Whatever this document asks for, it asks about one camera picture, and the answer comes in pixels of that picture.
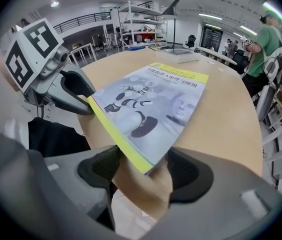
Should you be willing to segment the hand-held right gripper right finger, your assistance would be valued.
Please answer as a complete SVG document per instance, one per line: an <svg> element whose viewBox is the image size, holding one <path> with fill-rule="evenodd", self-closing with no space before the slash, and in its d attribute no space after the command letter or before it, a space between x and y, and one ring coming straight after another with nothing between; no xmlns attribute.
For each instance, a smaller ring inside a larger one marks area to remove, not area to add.
<svg viewBox="0 0 282 240"><path fill-rule="evenodd" d="M141 240L254 240L282 211L282 195L247 167L172 147L168 210Z"/></svg>

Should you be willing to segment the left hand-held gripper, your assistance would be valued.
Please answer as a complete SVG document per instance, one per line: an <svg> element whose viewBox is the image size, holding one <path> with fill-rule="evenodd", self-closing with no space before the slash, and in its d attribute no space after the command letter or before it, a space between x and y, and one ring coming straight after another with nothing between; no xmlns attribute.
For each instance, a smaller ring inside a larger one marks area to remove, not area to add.
<svg viewBox="0 0 282 240"><path fill-rule="evenodd" d="M95 88L80 67L62 70L69 61L63 39L46 19L16 33L5 55L5 68L28 102L52 100L59 109L78 115L94 112L87 101Z"/></svg>

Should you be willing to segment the yellow magazine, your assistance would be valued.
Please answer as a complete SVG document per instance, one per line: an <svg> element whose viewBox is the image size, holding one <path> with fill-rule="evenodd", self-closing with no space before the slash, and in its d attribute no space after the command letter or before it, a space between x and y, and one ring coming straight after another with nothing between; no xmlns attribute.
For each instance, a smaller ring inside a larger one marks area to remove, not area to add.
<svg viewBox="0 0 282 240"><path fill-rule="evenodd" d="M206 74L153 63L88 97L116 145L146 175L189 122L205 90Z"/></svg>

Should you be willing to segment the dark thick book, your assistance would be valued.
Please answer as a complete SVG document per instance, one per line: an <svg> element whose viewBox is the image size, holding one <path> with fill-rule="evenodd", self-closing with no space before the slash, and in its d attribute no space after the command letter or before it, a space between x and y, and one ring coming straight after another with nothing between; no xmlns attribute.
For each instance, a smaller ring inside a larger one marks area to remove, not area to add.
<svg viewBox="0 0 282 240"><path fill-rule="evenodd" d="M157 50L155 56L158 61L164 60L173 62L175 64L182 64L187 62L198 61L200 54L194 52L191 49L175 48L175 49L163 49Z"/></svg>

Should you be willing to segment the white long table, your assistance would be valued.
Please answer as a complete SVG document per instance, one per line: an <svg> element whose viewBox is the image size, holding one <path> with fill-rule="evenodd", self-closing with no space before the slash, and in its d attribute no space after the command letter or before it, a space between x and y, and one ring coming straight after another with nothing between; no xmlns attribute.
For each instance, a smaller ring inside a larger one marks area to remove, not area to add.
<svg viewBox="0 0 282 240"><path fill-rule="evenodd" d="M96 54L95 54L95 51L94 51L94 48L93 48L92 44L91 43L87 43L85 45L79 46L79 47L77 47L75 49L72 49L70 51L70 55L72 56L75 65L80 66L79 62L78 62L78 60L76 58L76 54L77 53L79 54L81 60L86 65L88 64L87 59L86 59L85 54L84 54L84 50L86 50L86 52L88 54L88 57L91 60L91 62L97 61L97 57L96 57Z"/></svg>

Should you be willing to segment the person's black trousers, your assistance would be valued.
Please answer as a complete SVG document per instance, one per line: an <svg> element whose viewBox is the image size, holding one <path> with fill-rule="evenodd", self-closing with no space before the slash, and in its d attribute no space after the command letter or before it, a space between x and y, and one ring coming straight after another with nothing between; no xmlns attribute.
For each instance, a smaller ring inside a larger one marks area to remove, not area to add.
<svg viewBox="0 0 282 240"><path fill-rule="evenodd" d="M29 149L44 158L69 155L90 150L86 138L73 127L50 122L40 117L28 122Z"/></svg>

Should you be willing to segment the black railing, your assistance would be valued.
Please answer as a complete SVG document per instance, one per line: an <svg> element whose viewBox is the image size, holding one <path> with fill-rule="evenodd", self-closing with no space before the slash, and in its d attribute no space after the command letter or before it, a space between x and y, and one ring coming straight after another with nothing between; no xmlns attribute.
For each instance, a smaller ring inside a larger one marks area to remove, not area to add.
<svg viewBox="0 0 282 240"><path fill-rule="evenodd" d="M61 34L65 31L71 30L79 26L111 19L112 18L110 12L92 13L64 21L58 25L55 25L53 28L58 34Z"/></svg>

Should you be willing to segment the white shelf rack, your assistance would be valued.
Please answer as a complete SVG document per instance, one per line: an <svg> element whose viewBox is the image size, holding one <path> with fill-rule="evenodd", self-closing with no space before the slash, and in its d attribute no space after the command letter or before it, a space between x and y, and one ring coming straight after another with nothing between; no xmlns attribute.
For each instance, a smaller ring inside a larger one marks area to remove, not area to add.
<svg viewBox="0 0 282 240"><path fill-rule="evenodd" d="M128 1L118 10L119 32L125 49L137 46L165 46L168 20L162 16L166 7L154 1Z"/></svg>

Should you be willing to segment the wooden table white legs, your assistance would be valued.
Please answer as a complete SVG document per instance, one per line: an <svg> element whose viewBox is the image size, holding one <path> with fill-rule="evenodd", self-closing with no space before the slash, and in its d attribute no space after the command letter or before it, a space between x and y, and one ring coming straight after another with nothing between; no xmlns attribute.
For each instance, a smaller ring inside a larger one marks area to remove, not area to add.
<svg viewBox="0 0 282 240"><path fill-rule="evenodd" d="M258 116L240 76L230 67L201 56L196 61L176 63L149 48L123 51L83 67L95 89L152 63L209 76L194 115L176 141L176 146L240 163L262 175L263 145ZM161 163L143 175L125 157L113 178L119 191L154 220L168 209L172 179Z"/></svg>

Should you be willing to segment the black desk lamp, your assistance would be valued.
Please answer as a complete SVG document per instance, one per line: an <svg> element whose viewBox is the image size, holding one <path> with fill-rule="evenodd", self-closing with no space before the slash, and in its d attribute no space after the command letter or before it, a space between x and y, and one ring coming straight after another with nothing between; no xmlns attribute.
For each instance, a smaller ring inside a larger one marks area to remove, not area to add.
<svg viewBox="0 0 282 240"><path fill-rule="evenodd" d="M184 48L176 48L176 18L177 11L176 7L180 3L180 0L174 0L171 5L161 14L164 19L173 19L173 42L172 47L165 50L167 54L174 55L174 56L183 56L189 54L189 50Z"/></svg>

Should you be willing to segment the black office chair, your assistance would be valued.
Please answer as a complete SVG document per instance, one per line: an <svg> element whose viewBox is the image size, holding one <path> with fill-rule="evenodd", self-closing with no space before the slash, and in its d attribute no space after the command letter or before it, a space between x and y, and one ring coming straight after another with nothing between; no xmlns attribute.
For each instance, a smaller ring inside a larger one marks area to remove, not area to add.
<svg viewBox="0 0 282 240"><path fill-rule="evenodd" d="M232 60L234 62L236 62L236 65L234 65L233 63L231 63L229 66L235 70L239 75L242 75L244 73L244 70L248 67L248 65L250 64L250 60L248 56L244 55L244 51L241 49L238 49Z"/></svg>
<svg viewBox="0 0 282 240"><path fill-rule="evenodd" d="M193 48L195 46L195 42L196 42L196 37L191 34L188 37L188 40L185 42L185 45L190 49L190 48Z"/></svg>

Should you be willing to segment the white backpack dark window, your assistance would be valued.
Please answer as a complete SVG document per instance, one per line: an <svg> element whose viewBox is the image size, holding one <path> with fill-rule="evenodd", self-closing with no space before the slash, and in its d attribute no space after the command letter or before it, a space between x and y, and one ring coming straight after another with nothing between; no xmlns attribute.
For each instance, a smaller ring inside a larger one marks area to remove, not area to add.
<svg viewBox="0 0 282 240"><path fill-rule="evenodd" d="M278 87L282 85L282 47L276 49L270 56L266 56L263 50L263 71L270 84Z"/></svg>

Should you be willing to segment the oval wooden table black legs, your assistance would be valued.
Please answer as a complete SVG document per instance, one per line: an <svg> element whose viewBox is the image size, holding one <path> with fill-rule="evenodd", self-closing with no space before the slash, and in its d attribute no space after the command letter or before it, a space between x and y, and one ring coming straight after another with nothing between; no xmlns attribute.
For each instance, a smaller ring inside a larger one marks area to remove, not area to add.
<svg viewBox="0 0 282 240"><path fill-rule="evenodd" d="M222 55L220 53L217 53L211 49L208 49L208 48L204 48L204 47L201 47L201 46L198 46L197 47L201 52L205 52L205 53L208 53L209 55L212 55L216 58L219 58L221 60L225 60L226 62L229 62L230 64L233 64L233 65L237 65L237 62L235 62L234 60L230 59L229 57L225 56L225 55Z"/></svg>

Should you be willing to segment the black glass door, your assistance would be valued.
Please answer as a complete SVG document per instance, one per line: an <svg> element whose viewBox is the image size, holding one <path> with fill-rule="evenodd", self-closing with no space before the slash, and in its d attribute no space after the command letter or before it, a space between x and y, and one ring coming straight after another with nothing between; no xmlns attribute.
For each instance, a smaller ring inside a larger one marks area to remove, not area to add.
<svg viewBox="0 0 282 240"><path fill-rule="evenodd" d="M205 26L203 28L200 46L207 49L213 47L214 50L217 52L221 45L222 36L223 31L213 27Z"/></svg>

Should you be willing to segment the long ceiling light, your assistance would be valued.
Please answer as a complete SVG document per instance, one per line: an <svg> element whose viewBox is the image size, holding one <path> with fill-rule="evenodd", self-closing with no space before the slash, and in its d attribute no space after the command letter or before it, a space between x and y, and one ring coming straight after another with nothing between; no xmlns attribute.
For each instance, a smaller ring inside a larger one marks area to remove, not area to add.
<svg viewBox="0 0 282 240"><path fill-rule="evenodd" d="M199 13L198 15L201 16L201 17L206 17L206 18L211 18L211 19L216 19L216 20L222 21L222 18L218 17L218 16L204 14L204 13Z"/></svg>
<svg viewBox="0 0 282 240"><path fill-rule="evenodd" d="M257 33L255 31L251 30L250 28L248 28L248 27L246 27L244 25L240 25L240 28L242 30L244 30L245 32L249 33L252 36L256 36L257 35Z"/></svg>

